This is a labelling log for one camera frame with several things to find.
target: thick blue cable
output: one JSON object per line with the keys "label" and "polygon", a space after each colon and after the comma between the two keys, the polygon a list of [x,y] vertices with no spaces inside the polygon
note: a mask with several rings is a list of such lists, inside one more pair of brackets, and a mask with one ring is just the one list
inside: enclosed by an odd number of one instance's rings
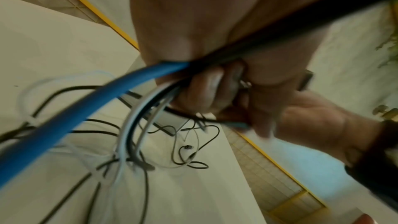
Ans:
{"label": "thick blue cable", "polygon": [[178,72],[188,66],[188,62],[166,62],[134,71],[64,109],[0,155],[0,188],[112,99],[150,79]]}

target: person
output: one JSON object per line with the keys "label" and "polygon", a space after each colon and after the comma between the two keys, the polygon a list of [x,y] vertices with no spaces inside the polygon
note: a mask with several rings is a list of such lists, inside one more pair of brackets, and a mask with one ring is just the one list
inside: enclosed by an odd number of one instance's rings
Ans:
{"label": "person", "polygon": [[[130,0],[130,6],[141,55],[152,65],[203,57],[311,1]],[[327,30],[323,27],[206,69],[192,78],[173,105],[248,122],[264,138],[276,128],[277,138],[323,151],[352,166],[379,136],[382,124],[311,91],[295,91]],[[249,82],[250,89],[239,89],[241,80]],[[370,220],[364,216],[355,224]]]}

